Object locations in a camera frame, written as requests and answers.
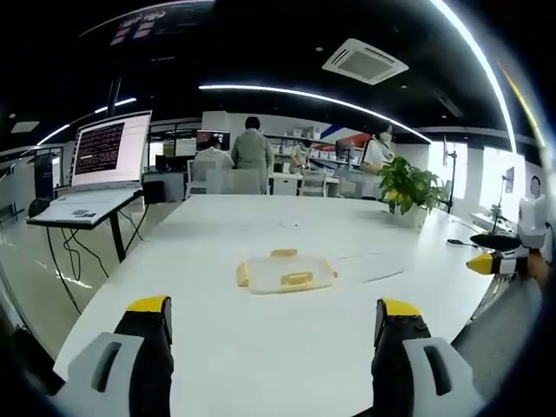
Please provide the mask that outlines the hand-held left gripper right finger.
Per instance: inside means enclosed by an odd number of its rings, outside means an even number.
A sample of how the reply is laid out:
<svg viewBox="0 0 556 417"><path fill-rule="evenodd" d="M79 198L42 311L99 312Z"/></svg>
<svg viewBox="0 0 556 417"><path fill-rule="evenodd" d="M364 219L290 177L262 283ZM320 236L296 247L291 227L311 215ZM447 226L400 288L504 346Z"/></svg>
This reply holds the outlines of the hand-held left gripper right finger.
<svg viewBox="0 0 556 417"><path fill-rule="evenodd" d="M372 416L474 416L484 406L468 363L404 301L377 301L371 373Z"/></svg>

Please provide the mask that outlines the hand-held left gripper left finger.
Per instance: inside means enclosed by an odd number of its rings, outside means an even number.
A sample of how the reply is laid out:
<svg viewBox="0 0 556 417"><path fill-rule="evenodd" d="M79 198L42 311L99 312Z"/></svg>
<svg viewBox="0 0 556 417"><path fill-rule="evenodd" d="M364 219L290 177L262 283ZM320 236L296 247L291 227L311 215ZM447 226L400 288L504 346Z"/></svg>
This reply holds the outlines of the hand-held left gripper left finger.
<svg viewBox="0 0 556 417"><path fill-rule="evenodd" d="M52 402L64 416L169 416L171 345L171 298L135 301L69 363Z"/></svg>

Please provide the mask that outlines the person's right hand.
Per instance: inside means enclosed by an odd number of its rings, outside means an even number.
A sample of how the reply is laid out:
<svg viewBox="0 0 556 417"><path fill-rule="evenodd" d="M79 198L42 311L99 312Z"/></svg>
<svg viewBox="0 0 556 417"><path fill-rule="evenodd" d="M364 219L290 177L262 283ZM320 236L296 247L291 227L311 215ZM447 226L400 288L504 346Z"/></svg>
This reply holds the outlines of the person's right hand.
<svg viewBox="0 0 556 417"><path fill-rule="evenodd" d="M549 265L544 256L537 250L532 250L527 258L528 274L537 282L541 290L546 288L549 276Z"/></svg>

